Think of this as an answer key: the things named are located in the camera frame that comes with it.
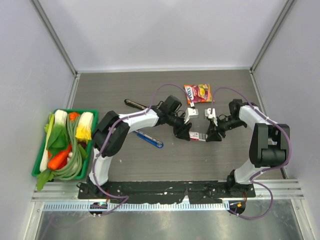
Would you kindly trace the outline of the small staple box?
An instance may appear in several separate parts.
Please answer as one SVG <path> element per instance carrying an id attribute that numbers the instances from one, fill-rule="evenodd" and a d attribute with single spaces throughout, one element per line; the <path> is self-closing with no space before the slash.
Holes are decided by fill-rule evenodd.
<path id="1" fill-rule="evenodd" d="M 189 132 L 189 137 L 191 140 L 194 140 L 194 141 L 202 141 L 202 142 L 205 142 L 206 139 L 207 139 L 207 134 L 205 133 L 199 133 L 199 132 L 194 132 L 194 131 L 190 131 Z"/>

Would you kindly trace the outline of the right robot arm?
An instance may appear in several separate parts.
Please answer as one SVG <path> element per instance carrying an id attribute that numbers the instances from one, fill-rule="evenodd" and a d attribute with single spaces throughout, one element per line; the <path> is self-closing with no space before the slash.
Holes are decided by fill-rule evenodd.
<path id="1" fill-rule="evenodd" d="M 290 128 L 287 124 L 271 122 L 256 105 L 233 99 L 230 115 L 220 119 L 213 108 L 204 111 L 209 120 L 206 142 L 220 142 L 226 132 L 238 127 L 249 127 L 252 137 L 248 160 L 230 172 L 226 179 L 226 193 L 233 198 L 249 189 L 249 185 L 265 171 L 280 167 L 289 156 Z"/>

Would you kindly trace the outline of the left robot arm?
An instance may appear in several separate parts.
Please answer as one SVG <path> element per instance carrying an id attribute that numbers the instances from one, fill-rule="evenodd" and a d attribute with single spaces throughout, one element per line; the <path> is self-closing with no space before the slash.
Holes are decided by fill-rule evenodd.
<path id="1" fill-rule="evenodd" d="M 111 161 L 122 148 L 129 133 L 167 124 L 173 127 L 176 138 L 191 140 L 190 118 L 197 117 L 199 112 L 192 104 L 178 115 L 181 105 L 178 98 L 170 95 L 158 105 L 151 105 L 134 113 L 117 114 L 113 110 L 107 112 L 92 134 L 94 160 L 87 177 L 87 185 L 93 198 L 100 200 L 106 195 L 107 188 L 104 184 L 109 179 Z"/>

